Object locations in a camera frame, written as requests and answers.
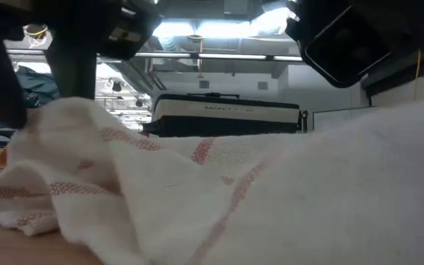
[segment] wooden table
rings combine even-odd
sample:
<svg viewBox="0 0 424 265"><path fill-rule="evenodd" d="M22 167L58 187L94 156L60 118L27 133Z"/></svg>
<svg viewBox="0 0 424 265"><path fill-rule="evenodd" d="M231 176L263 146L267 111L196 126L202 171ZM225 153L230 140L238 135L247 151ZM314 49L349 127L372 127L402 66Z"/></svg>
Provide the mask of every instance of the wooden table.
<svg viewBox="0 0 424 265"><path fill-rule="evenodd" d="M81 246L69 244L60 233L28 238L18 230L0 228L0 265L101 265Z"/></svg>

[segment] table surface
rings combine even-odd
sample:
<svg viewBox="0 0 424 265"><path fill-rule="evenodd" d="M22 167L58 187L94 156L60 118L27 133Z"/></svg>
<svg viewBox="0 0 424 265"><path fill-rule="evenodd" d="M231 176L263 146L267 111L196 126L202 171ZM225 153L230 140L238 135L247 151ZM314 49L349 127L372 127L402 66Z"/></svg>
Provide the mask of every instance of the table surface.
<svg viewBox="0 0 424 265"><path fill-rule="evenodd" d="M18 230L0 228L0 265L101 265L89 250L69 244L60 233L26 237Z"/></svg>

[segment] wall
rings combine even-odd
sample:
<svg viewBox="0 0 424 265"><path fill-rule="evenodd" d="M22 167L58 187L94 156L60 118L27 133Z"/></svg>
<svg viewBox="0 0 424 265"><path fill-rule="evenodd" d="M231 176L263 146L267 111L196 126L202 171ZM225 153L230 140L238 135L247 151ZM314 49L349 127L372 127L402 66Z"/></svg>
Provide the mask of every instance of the wall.
<svg viewBox="0 0 424 265"><path fill-rule="evenodd" d="M308 129L313 130L314 111L365 107L367 102L359 84L335 88L309 66L288 66L278 79L278 98L308 110Z"/></svg>
<svg viewBox="0 0 424 265"><path fill-rule="evenodd" d="M374 106L388 107L413 102L415 99L414 89L414 82L408 82L373 96L372 104ZM418 79L417 100L424 100L424 77Z"/></svg>
<svg viewBox="0 0 424 265"><path fill-rule="evenodd" d="M168 88L160 93L237 93L241 99L252 99L274 102L278 96L278 81L271 74L230 74L204 73L204 78L198 78L198 73L158 73L158 77ZM209 89L199 89L199 81L209 81ZM258 90L258 82L268 82L268 90Z"/></svg>

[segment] white towel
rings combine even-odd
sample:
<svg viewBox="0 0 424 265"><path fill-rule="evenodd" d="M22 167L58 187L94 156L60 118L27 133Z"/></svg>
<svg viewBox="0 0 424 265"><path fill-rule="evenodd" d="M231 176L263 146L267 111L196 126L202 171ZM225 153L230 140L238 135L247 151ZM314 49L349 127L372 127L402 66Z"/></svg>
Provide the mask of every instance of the white towel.
<svg viewBox="0 0 424 265"><path fill-rule="evenodd" d="M424 264L424 102L307 137L145 138L58 100L13 136L0 225L112 265Z"/></svg>

